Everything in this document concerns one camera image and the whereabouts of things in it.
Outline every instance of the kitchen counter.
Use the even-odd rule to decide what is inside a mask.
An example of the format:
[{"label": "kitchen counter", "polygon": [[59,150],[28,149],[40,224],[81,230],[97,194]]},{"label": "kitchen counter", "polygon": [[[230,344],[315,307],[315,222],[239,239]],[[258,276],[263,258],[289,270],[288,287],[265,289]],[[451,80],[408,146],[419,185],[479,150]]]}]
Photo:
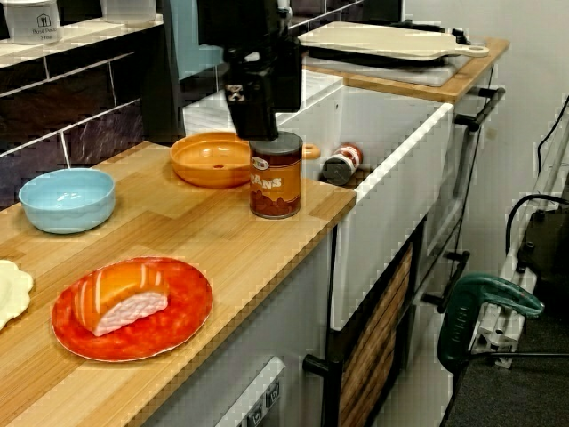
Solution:
[{"label": "kitchen counter", "polygon": [[454,77],[440,87],[414,85],[411,83],[403,83],[378,77],[360,76],[313,66],[305,66],[304,68],[309,71],[343,77],[344,85],[346,86],[454,104],[459,101],[462,96],[476,84],[480,77],[509,49],[509,41],[507,40],[485,37],[485,41],[486,46],[490,49],[488,56],[484,58],[473,58],[462,67]]},{"label": "kitchen counter", "polygon": [[[34,280],[24,315],[0,331],[0,426],[138,426],[235,330],[355,204],[356,193],[303,180],[302,209],[282,221],[248,208],[248,186],[199,189],[167,148],[143,142],[100,164],[116,180],[110,219],[79,235],[35,229],[20,205],[0,212],[0,259]],[[124,364],[86,360],[55,340],[58,294],[85,273],[135,256],[191,263],[213,290],[210,317],[175,350]]]}]

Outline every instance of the white wall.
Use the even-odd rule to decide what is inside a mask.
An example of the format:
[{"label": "white wall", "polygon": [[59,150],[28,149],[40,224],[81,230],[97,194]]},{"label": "white wall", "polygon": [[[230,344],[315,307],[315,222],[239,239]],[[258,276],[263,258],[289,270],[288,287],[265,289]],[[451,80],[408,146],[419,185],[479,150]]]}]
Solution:
[{"label": "white wall", "polygon": [[405,1],[409,19],[511,42],[493,77],[493,85],[507,86],[506,98],[485,127],[463,229],[463,247],[472,252],[470,269],[498,273],[505,258],[506,215],[520,193],[532,190],[535,146],[569,92],[569,1]]}]

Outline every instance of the black handle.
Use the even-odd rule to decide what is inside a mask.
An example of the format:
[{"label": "black handle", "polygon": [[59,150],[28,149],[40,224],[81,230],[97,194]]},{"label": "black handle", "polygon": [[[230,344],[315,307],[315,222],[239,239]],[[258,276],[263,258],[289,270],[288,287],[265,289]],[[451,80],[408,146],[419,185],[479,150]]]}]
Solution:
[{"label": "black handle", "polygon": [[456,261],[459,263],[459,265],[456,267],[456,271],[454,272],[449,282],[446,284],[445,290],[443,291],[443,296],[424,294],[421,298],[423,302],[437,306],[437,311],[439,313],[444,313],[446,311],[448,302],[450,301],[451,295],[453,294],[453,289],[461,278],[464,269],[466,269],[466,265],[469,263],[470,252],[464,251],[462,254],[456,252],[448,252],[445,254],[445,258],[451,261]]},{"label": "black handle", "polygon": [[340,426],[341,377],[344,371],[342,360],[322,360],[307,354],[302,369],[324,378],[324,420],[323,427]]},{"label": "black handle", "polygon": [[467,126],[469,131],[476,133],[480,130],[480,127],[484,121],[492,114],[498,103],[506,94],[506,89],[499,87],[498,89],[478,89],[477,95],[482,98],[487,98],[489,101],[484,105],[482,110],[476,114],[475,117],[467,116],[464,114],[457,114],[454,118],[454,123],[456,125]]}]

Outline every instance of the white container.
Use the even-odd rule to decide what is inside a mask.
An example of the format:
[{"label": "white container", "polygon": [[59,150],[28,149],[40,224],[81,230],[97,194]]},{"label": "white container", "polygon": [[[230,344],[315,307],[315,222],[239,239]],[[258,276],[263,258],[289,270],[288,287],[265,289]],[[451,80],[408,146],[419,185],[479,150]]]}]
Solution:
[{"label": "white container", "polygon": [[103,19],[116,24],[141,24],[156,19],[156,0],[100,0]]},{"label": "white container", "polygon": [[61,39],[57,0],[0,0],[14,44],[49,44]]}]

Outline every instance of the can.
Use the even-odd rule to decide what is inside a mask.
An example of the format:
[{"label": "can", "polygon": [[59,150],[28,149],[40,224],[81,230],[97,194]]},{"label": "can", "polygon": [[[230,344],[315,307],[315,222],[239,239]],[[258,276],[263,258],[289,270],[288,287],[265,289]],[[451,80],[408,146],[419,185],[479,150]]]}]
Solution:
[{"label": "can", "polygon": [[251,211],[280,220],[301,209],[302,138],[279,132],[274,141],[250,141]]},{"label": "can", "polygon": [[354,144],[341,144],[325,161],[322,175],[332,185],[346,185],[363,159],[362,151]]}]

